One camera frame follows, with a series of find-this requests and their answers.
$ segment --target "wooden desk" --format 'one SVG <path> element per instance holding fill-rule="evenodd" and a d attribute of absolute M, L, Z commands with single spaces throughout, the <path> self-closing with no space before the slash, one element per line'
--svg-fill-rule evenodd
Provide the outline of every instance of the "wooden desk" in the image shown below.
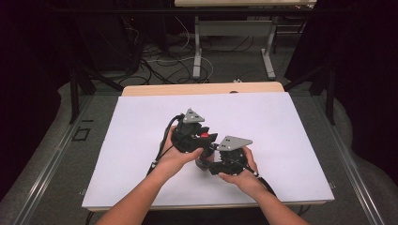
<path fill-rule="evenodd" d="M 314 5 L 316 0 L 175 0 L 177 7 L 206 8 L 206 7 L 281 7 Z M 193 78 L 200 78 L 202 49 L 200 36 L 267 36 L 266 48 L 261 49 L 268 78 L 275 80 L 275 72 L 269 52 L 275 36 L 278 17 L 272 21 L 199 21 L 195 17 L 195 59 Z"/>
<path fill-rule="evenodd" d="M 284 203 L 334 200 L 289 94 L 277 82 L 240 82 L 126 87 L 82 207 L 108 210 L 131 191 L 145 177 L 164 128 L 189 108 L 205 117 L 202 125 L 210 133 L 219 134 L 216 143 L 226 135 L 253 140 L 258 169 Z M 236 186 L 190 162 L 163 186 L 151 209 L 256 205 Z"/>

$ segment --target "gray carpet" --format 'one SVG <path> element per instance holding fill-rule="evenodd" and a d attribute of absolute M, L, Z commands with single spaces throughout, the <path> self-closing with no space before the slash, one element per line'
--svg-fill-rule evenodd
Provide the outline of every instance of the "gray carpet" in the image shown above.
<path fill-rule="evenodd" d="M 244 37 L 212 37 L 206 40 L 207 42 L 203 42 L 203 44 L 204 48 L 210 48 L 211 46 L 211 50 L 232 50 L 244 39 Z M 283 74 L 297 44 L 298 37 L 285 36 L 280 37 L 278 40 L 277 53 L 271 56 L 271 60 L 278 75 L 277 81 L 286 83 Z M 250 46 L 250 41 L 248 39 L 239 48 L 245 49 L 245 47 Z M 251 48 L 245 52 L 214 53 L 207 50 L 204 51 L 203 57 L 211 62 L 210 65 L 203 61 L 205 70 L 211 71 L 213 69 L 210 81 L 212 83 L 229 83 L 236 78 L 240 78 L 244 82 L 267 81 L 259 52 L 259 46 L 262 43 L 264 43 L 262 38 L 255 38 Z M 192 52 L 181 48 L 183 45 L 182 43 L 180 46 L 174 47 L 173 51 L 181 54 L 188 53 L 184 57 L 192 56 Z M 153 60 L 157 57 L 148 57 L 147 60 Z M 192 61 L 187 60 L 184 62 L 189 65 Z M 164 66 L 164 64 L 171 63 L 162 64 L 163 66 L 151 63 L 152 67 L 164 77 L 173 74 L 170 80 L 176 83 L 180 78 L 189 77 L 188 72 L 180 64 L 171 67 Z M 111 78 L 117 76 L 114 74 L 108 75 Z M 146 69 L 140 69 L 134 75 L 148 77 L 149 73 Z M 127 79 L 122 84 L 129 85 L 141 82 L 142 80 L 140 79 Z M 152 77 L 151 84 L 155 83 L 161 83 L 161 81 Z M 76 129 L 80 131 L 77 132 L 75 130 L 73 132 L 74 136 L 70 138 L 65 148 L 65 154 L 60 160 L 51 182 L 46 187 L 43 195 L 40 196 L 41 199 L 37 202 L 37 205 L 34 205 L 31 217 L 27 217 L 26 221 L 28 224 L 84 224 L 85 222 L 87 211 L 81 207 L 84 196 L 80 194 L 80 191 L 82 188 L 88 187 L 101 143 L 117 100 L 117 93 L 110 87 L 101 82 L 95 82 L 95 84 L 99 91 L 92 97 L 87 111 L 77 121 Z M 307 88 L 307 83 L 299 85 L 291 91 L 291 96 L 325 175 L 336 186 L 332 190 L 336 201 L 313 206 L 303 217 L 312 224 L 369 224 L 370 222 L 362 210 L 358 196 L 337 155 L 336 143 L 331 138 L 325 121 L 322 119 L 323 114 L 316 108 L 314 98 L 308 95 Z M 69 127 L 69 87 L 67 85 L 64 86 L 60 89 L 60 93 L 63 97 L 63 103 L 57 118 L 20 178 L 6 198 L 0 203 L 1 224 L 12 224 L 18 217 L 18 214 L 23 209 L 25 200 L 29 196 L 29 191 L 39 177 L 42 168 L 58 150 L 58 144 Z M 345 145 L 350 146 L 351 126 L 349 119 L 344 113 L 344 108 L 338 102 L 335 106 L 335 114 L 336 127 Z M 396 212 L 398 212 L 396 206 L 398 202 L 397 187 L 378 168 L 355 157 L 355 155 L 354 158 L 360 174 L 375 201 L 375 205 L 386 224 L 394 224 L 398 220 L 396 216 Z M 298 211 L 299 208 L 293 207 L 293 210 Z M 101 214 L 96 214 L 92 218 L 91 224 L 94 224 L 100 216 Z M 217 212 L 213 212 L 211 216 L 216 218 Z"/>

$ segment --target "human arm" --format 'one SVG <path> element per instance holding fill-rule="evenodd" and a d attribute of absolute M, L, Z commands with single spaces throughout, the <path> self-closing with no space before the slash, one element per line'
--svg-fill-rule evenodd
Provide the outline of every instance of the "human arm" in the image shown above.
<path fill-rule="evenodd" d="M 252 150 L 245 146 L 243 151 L 248 159 L 249 166 L 258 172 Z M 219 177 L 228 183 L 237 185 L 241 191 L 253 198 L 260 206 L 269 224 L 308 224 L 278 200 L 276 196 L 267 191 L 263 184 L 248 170 L 244 170 L 239 175 L 229 175 L 220 172 Z"/>
<path fill-rule="evenodd" d="M 169 131 L 163 153 L 173 146 L 171 134 L 172 131 Z M 155 169 L 112 207 L 97 224 L 141 224 L 161 187 L 180 171 L 185 163 L 198 158 L 202 152 L 203 149 L 196 149 L 192 153 L 180 153 L 171 147 L 161 157 Z"/>

